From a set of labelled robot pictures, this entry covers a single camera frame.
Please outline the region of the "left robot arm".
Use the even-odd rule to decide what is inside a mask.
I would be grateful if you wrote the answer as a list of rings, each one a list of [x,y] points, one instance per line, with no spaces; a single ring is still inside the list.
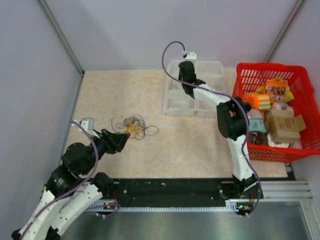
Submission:
[[[89,145],[71,144],[61,156],[62,164],[51,173],[32,217],[12,233],[12,239],[59,240],[94,202],[109,198],[114,193],[114,182],[105,173],[96,173],[87,185],[81,176],[87,175],[104,154],[121,152],[130,136],[103,129],[95,132]]]

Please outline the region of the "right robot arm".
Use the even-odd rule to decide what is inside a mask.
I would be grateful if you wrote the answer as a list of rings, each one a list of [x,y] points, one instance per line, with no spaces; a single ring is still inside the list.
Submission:
[[[262,196],[260,178],[250,163],[247,140],[251,106],[240,97],[231,97],[210,88],[196,76],[194,64],[183,61],[179,65],[178,80],[184,92],[195,100],[216,109],[220,134],[227,140],[233,161],[233,192],[239,198]]]

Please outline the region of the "black round ball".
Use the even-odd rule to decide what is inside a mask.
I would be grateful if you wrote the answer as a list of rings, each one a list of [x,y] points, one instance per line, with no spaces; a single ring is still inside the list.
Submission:
[[[252,109],[251,104],[248,102],[244,102],[243,105],[244,105],[244,110],[246,113],[248,113]]]

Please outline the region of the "teal small box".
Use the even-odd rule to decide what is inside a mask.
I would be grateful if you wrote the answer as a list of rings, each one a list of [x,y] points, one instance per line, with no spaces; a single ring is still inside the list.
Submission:
[[[249,131],[265,133],[266,127],[265,127],[264,121],[261,118],[250,118]]]

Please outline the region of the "orange sponge pack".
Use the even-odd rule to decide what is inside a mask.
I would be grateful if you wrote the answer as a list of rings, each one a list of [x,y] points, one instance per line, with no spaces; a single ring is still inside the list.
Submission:
[[[269,110],[271,108],[270,96],[256,92],[246,92],[244,101],[249,103],[253,109]]]

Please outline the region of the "orange snack package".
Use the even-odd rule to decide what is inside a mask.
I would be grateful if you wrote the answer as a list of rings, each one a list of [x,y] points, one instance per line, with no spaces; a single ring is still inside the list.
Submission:
[[[271,103],[277,100],[282,101],[285,97],[287,86],[288,83],[285,80],[267,80],[262,93],[269,96]]]

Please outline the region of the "pink wrapped roll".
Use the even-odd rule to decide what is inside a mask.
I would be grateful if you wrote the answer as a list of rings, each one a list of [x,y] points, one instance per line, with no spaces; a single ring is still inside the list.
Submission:
[[[288,105],[284,101],[276,101],[271,105],[271,110],[285,110],[285,111],[290,111],[294,114],[294,109],[292,106]]]

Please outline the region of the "brown cardboard box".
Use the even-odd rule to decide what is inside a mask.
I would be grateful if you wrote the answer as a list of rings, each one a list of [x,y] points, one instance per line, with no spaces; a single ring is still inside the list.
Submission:
[[[301,114],[294,116],[288,110],[271,109],[265,123],[272,141],[279,144],[294,144],[301,138],[300,132],[307,128]]]

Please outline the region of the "yellow snack bag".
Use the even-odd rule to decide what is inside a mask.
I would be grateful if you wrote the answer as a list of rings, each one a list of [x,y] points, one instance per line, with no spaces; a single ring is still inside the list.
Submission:
[[[283,81],[285,79],[283,79],[282,77],[275,77],[275,78],[269,79],[269,80]],[[259,94],[263,94],[265,83],[263,85],[261,85],[260,87],[258,87],[258,89],[255,92],[259,93]],[[287,102],[292,101],[293,99],[294,99],[294,95],[291,92],[289,84],[288,84],[288,81],[287,81],[287,88],[286,88],[286,91],[285,91],[284,99],[283,100],[277,100],[277,101],[283,101],[283,102],[287,103]]]

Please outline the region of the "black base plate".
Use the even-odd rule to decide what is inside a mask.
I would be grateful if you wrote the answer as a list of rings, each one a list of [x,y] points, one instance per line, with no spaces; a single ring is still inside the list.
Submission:
[[[109,199],[122,208],[224,207],[226,200],[251,203],[259,187],[241,191],[232,178],[114,178]]]

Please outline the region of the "left corner aluminium post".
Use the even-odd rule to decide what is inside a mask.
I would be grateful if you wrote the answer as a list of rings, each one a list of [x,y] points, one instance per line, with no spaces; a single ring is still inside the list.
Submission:
[[[54,33],[56,34],[59,42],[62,44],[62,47],[69,57],[71,63],[79,73],[79,75],[82,77],[85,73],[83,70],[79,60],[77,59],[71,45],[69,44],[65,34],[63,33],[56,17],[54,16],[49,4],[47,3],[46,0],[37,0],[37,3],[41,7],[42,11],[44,12],[44,15],[46,16],[47,20],[49,21]]]

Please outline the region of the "corner aluminium post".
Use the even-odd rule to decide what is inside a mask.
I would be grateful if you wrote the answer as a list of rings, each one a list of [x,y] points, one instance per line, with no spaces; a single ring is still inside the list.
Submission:
[[[42,11],[44,12],[44,15],[46,16],[47,20],[49,21],[54,33],[56,34],[59,42],[62,44],[62,47],[69,57],[71,63],[79,73],[79,75],[82,77],[85,73],[83,70],[79,60],[77,59],[71,45],[69,44],[65,34],[63,33],[56,17],[54,16],[49,4],[47,3],[46,0],[37,0],[37,3],[41,7]]]
[[[273,44],[271,45],[269,51],[263,59],[264,63],[269,63],[276,54],[278,48],[286,37],[286,34],[289,32],[291,26],[294,24],[295,19],[300,14],[301,10],[304,8],[306,0],[297,0],[290,11],[288,17],[286,18],[284,24],[282,25],[279,33],[277,34]]]

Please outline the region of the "right corner aluminium post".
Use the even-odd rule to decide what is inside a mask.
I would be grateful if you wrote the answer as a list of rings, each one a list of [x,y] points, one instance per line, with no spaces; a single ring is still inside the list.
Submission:
[[[271,45],[269,51],[263,59],[264,63],[269,63],[276,54],[278,48],[286,37],[286,34],[289,32],[291,26],[294,24],[295,19],[300,14],[301,10],[304,8],[306,0],[297,0],[290,11],[288,17],[286,18],[284,24],[282,25],[279,33],[277,34],[273,44]]]

